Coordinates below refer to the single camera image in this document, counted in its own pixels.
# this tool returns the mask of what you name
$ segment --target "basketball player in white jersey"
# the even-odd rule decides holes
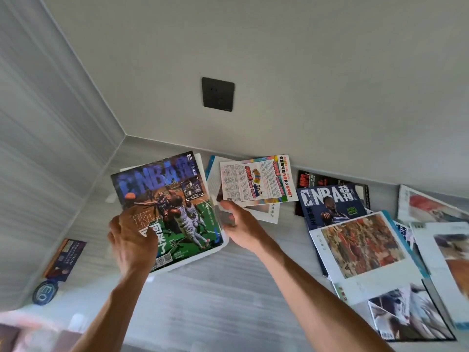
[[[187,211],[187,216],[189,216],[189,218],[192,220],[192,223],[194,224],[194,227],[197,229],[197,233],[202,232],[207,227],[205,225],[205,222],[203,221],[202,213],[199,211],[199,209],[195,205],[191,203],[190,200],[187,200],[187,199],[186,199],[186,211]]]
[[[176,220],[186,237],[199,246],[200,249],[208,248],[210,240],[203,238],[197,233],[193,221],[187,215],[186,207],[182,204],[182,197],[174,195],[169,200],[169,203],[171,204],[171,209],[168,212],[168,216]],[[200,244],[199,240],[203,241],[204,246]]]

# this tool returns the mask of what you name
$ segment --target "black electrical outlet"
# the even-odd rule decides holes
[[[202,98],[205,107],[231,112],[234,94],[234,82],[202,78]]]

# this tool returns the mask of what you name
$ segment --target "person's right arm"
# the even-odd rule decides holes
[[[221,204],[236,223],[225,231],[264,263],[316,351],[393,351],[351,307],[287,256],[249,212],[231,201]]]

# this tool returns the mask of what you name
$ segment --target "desk surface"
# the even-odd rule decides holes
[[[117,200],[111,204],[106,202],[114,193],[109,176],[120,168],[187,150],[190,148],[127,137],[66,235],[88,242],[67,282],[48,305],[28,305],[21,310],[64,328],[74,314],[81,314],[87,326],[120,277],[107,242],[107,223],[120,213]],[[212,153],[193,151],[201,153],[207,165]],[[394,216],[398,187],[361,182],[370,186],[372,209],[386,209]],[[438,197],[461,208],[469,207],[467,199]],[[281,205],[278,225],[262,222],[262,226],[290,257],[332,290],[331,283],[321,274],[304,219],[293,214],[293,203]],[[366,303],[355,309],[371,323]],[[458,342],[393,343],[393,348],[397,351],[467,351],[469,333],[456,336]],[[126,343],[153,351],[311,350],[267,270],[253,254],[234,242],[216,254],[147,282],[130,322]]]

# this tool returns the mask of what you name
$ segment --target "dark blue magazine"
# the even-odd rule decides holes
[[[308,230],[366,215],[355,184],[296,189]]]

